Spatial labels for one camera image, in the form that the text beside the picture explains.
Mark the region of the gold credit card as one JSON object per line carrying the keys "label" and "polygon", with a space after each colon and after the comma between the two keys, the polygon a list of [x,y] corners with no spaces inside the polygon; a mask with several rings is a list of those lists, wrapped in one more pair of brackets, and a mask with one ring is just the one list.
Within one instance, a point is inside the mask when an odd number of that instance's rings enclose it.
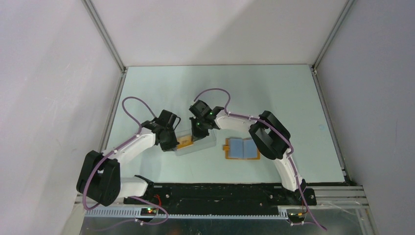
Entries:
{"label": "gold credit card", "polygon": [[183,149],[185,147],[191,146],[194,144],[194,141],[192,139],[191,135],[186,135],[186,136],[182,136],[177,138],[178,141],[178,145],[177,145],[177,150],[179,149]]}

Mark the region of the clear plastic card box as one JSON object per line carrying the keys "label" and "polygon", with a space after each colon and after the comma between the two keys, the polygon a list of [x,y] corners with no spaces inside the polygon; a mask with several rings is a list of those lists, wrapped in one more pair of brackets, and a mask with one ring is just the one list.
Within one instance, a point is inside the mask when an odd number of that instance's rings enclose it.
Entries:
{"label": "clear plastic card box", "polygon": [[[177,138],[186,136],[186,135],[192,135],[191,130],[184,130],[180,131],[176,134]],[[216,135],[213,130],[209,130],[209,136],[205,137],[204,139],[195,141],[193,145],[185,147],[183,149],[175,150],[176,156],[182,156],[187,154],[192,154],[204,149],[208,149],[211,147],[216,146]]]}

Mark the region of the orange card holder wallet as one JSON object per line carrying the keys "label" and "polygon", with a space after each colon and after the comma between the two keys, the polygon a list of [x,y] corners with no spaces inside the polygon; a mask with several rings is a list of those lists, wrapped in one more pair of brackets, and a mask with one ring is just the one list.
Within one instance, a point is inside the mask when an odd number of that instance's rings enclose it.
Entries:
{"label": "orange card holder wallet", "polygon": [[223,151],[228,160],[260,160],[261,158],[253,139],[226,138]]}

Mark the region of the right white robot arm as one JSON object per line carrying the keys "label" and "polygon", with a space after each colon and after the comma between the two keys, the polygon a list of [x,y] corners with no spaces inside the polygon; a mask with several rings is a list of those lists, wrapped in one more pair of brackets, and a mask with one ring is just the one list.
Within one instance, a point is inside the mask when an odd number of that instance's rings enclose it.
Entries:
{"label": "right white robot arm", "polygon": [[245,116],[226,111],[224,107],[210,108],[201,100],[195,101],[189,111],[192,136],[203,139],[209,130],[234,130],[248,132],[261,155],[271,160],[285,189],[285,200],[292,205],[304,199],[306,182],[300,175],[292,158],[291,134],[270,111],[258,117]]}

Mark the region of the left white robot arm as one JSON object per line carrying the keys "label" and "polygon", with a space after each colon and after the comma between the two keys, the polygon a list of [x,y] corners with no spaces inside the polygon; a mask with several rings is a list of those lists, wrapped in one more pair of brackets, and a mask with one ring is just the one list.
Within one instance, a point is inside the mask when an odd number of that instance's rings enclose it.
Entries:
{"label": "left white robot arm", "polygon": [[143,204],[154,200],[155,191],[149,187],[150,180],[142,176],[121,177],[121,168],[143,151],[159,146],[162,151],[174,151],[178,146],[174,122],[176,114],[162,110],[158,117],[145,121],[137,134],[113,150],[90,151],[86,154],[76,184],[83,195],[83,203],[90,198],[103,206],[109,206],[118,198],[135,196]]}

